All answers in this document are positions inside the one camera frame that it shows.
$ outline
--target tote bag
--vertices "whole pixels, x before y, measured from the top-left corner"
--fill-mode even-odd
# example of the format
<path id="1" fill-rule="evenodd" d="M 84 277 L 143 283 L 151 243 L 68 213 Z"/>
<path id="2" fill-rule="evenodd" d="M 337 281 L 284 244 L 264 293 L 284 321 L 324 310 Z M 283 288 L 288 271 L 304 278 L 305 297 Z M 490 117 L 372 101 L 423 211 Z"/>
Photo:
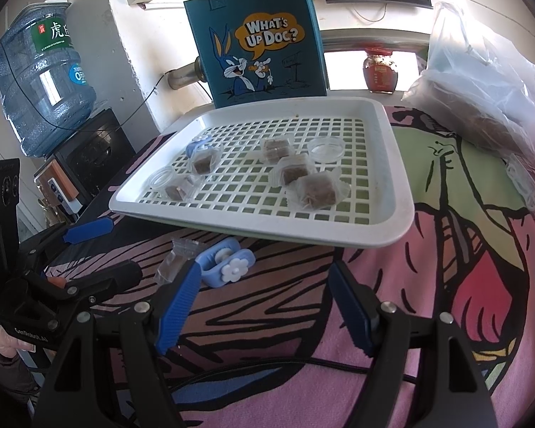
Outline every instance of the tote bag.
<path id="1" fill-rule="evenodd" d="M 188 0 L 184 6 L 216 108 L 327 95 L 312 0 Z"/>

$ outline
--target white flower decoration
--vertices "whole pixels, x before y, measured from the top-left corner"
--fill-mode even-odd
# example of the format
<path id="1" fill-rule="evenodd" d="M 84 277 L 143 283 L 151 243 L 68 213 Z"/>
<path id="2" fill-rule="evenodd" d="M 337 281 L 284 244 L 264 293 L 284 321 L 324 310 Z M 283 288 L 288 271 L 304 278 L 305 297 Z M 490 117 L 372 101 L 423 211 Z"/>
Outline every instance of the white flower decoration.
<path id="1" fill-rule="evenodd" d="M 232 259 L 222 267 L 222 281 L 236 282 L 248 273 L 249 262 L 246 259 Z"/>

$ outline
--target metal bolt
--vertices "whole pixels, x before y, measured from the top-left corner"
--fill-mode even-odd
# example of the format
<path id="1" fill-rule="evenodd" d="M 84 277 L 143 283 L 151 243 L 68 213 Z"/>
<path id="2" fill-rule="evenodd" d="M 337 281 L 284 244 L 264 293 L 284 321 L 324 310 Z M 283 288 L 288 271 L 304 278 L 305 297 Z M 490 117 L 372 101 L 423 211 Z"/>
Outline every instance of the metal bolt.
<path id="1" fill-rule="evenodd" d="M 79 323 L 86 323 L 91 318 L 91 314 L 89 312 L 80 312 L 77 314 L 77 321 Z"/>
<path id="2" fill-rule="evenodd" d="M 450 325 L 451 323 L 454 323 L 454 316 L 449 312 L 442 312 L 440 314 L 440 320 L 442 320 L 442 322 Z"/>
<path id="3" fill-rule="evenodd" d="M 134 305 L 134 311 L 138 312 L 139 314 L 144 314 L 150 308 L 151 308 L 151 305 L 146 301 L 141 301 Z"/>
<path id="4" fill-rule="evenodd" d="M 391 301 L 381 302 L 381 309 L 387 314 L 394 314 L 397 311 L 397 305 Z"/>

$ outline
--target dark sleeve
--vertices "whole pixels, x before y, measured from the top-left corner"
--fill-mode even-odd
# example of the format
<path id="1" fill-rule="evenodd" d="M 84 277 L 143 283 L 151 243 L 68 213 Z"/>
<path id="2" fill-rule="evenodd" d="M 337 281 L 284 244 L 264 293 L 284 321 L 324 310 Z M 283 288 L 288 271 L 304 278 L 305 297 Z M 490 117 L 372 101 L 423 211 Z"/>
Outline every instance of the dark sleeve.
<path id="1" fill-rule="evenodd" d="M 34 378 L 19 356 L 8 359 L 0 354 L 0 428 L 30 426 L 28 397 L 23 393 L 35 388 Z"/>

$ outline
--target white plastic tray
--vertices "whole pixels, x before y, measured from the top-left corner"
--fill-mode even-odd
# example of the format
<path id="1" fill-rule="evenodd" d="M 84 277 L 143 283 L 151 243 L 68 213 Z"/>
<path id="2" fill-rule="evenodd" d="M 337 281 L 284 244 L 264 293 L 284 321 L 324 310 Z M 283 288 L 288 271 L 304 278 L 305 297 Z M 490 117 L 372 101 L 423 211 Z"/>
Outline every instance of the white plastic tray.
<path id="1" fill-rule="evenodd" d="M 290 98 L 241 104 L 180 118 L 178 132 L 115 192 L 112 211 L 147 220 L 303 243 L 368 248 L 394 243 L 410 227 L 414 204 L 400 151 L 384 107 L 365 98 Z M 319 170 L 340 166 L 349 198 L 314 212 L 288 209 L 284 189 L 268 185 L 270 166 L 251 157 L 260 139 L 295 135 L 296 150 L 332 135 L 345 140 L 345 156 Z M 223 144 L 218 170 L 193 200 L 175 203 L 147 190 L 156 170 L 173 165 L 188 172 L 186 145 L 210 135 Z"/>

